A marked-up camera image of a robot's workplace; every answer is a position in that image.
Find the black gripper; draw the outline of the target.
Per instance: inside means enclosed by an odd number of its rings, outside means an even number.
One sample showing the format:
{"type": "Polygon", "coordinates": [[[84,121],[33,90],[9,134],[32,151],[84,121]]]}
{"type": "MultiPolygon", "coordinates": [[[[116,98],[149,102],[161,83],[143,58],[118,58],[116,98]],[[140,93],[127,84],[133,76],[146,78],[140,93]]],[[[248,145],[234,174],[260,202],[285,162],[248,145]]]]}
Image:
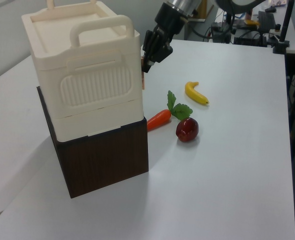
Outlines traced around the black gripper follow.
{"type": "Polygon", "coordinates": [[[141,69],[148,73],[151,66],[161,63],[173,52],[170,46],[174,35],[178,35],[185,25],[186,17],[169,3],[164,2],[158,11],[153,31],[148,30],[145,35],[143,48],[143,63],[141,69]]]}

